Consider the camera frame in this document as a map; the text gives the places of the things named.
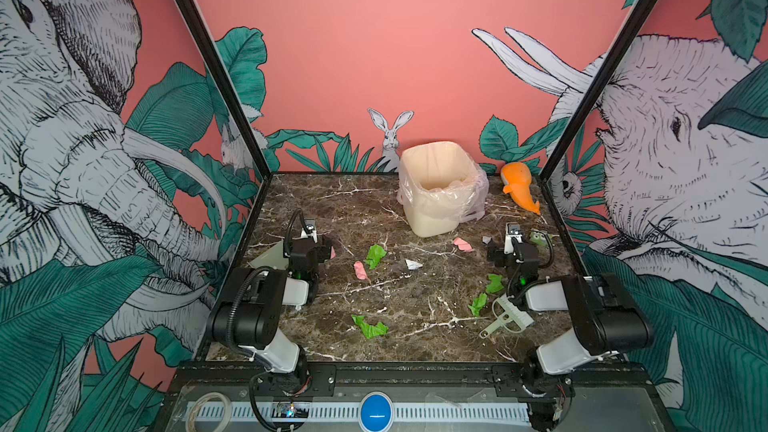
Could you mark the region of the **pale green dustpan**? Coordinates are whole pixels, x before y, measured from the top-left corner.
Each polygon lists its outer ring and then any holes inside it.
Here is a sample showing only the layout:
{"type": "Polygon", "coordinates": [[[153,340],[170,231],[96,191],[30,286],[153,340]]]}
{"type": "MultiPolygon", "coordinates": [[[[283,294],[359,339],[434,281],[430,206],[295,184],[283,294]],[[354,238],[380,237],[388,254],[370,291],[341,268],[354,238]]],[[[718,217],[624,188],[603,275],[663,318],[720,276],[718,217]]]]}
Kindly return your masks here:
{"type": "Polygon", "coordinates": [[[287,270],[289,259],[284,256],[283,242],[275,243],[264,253],[249,261],[247,265],[253,269],[267,266],[276,270],[287,270]]]}

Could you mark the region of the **pale green hand brush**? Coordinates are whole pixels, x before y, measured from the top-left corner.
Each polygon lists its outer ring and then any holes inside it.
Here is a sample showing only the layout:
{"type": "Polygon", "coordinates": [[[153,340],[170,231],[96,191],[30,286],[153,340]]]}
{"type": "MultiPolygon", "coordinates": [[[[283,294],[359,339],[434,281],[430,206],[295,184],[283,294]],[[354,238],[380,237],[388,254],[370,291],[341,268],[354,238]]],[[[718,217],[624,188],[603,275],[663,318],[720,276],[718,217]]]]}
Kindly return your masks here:
{"type": "Polygon", "coordinates": [[[507,296],[497,298],[491,305],[491,311],[495,320],[479,333],[482,339],[488,338],[499,329],[511,334],[521,334],[534,323],[529,313],[520,310],[507,296]]]}

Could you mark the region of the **cream plastic trash bin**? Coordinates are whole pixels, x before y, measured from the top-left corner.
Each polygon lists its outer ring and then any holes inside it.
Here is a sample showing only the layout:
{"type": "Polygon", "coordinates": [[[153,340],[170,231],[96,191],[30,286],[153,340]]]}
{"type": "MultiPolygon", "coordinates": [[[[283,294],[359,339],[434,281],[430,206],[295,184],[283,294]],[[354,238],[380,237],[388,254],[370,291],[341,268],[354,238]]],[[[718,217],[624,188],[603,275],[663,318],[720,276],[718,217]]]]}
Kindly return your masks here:
{"type": "Polygon", "coordinates": [[[487,173],[455,142],[431,142],[403,151],[398,178],[398,202],[419,237],[442,235],[485,215],[487,173]]]}

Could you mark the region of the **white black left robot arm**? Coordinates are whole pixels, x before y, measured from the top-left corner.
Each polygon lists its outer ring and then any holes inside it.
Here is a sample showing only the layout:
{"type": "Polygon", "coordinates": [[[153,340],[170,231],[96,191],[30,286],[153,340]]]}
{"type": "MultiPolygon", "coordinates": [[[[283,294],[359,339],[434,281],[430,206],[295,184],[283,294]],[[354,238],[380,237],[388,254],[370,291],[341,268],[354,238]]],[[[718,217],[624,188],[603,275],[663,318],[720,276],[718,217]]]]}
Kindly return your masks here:
{"type": "Polygon", "coordinates": [[[262,366],[285,395],[303,393],[311,383],[306,354],[282,332],[280,316],[286,307],[314,301],[322,265],[332,255],[332,241],[295,210],[280,243],[230,272],[206,336],[262,366]]]}

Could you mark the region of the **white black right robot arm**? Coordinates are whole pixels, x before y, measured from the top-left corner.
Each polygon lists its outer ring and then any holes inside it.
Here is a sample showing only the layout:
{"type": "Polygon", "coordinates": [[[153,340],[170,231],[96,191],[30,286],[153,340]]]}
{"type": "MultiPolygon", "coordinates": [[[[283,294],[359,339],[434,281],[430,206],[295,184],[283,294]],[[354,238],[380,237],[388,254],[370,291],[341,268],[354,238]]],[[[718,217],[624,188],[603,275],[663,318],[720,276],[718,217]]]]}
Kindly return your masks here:
{"type": "Polygon", "coordinates": [[[540,398],[562,390],[577,368],[652,345],[653,328],[621,280],[598,276],[538,277],[538,252],[532,244],[509,238],[503,245],[485,237],[488,261],[502,267],[508,283],[490,306],[495,320],[482,338],[499,329],[521,334],[534,324],[534,312],[566,312],[571,327],[534,347],[514,373],[524,393],[540,398]]]}

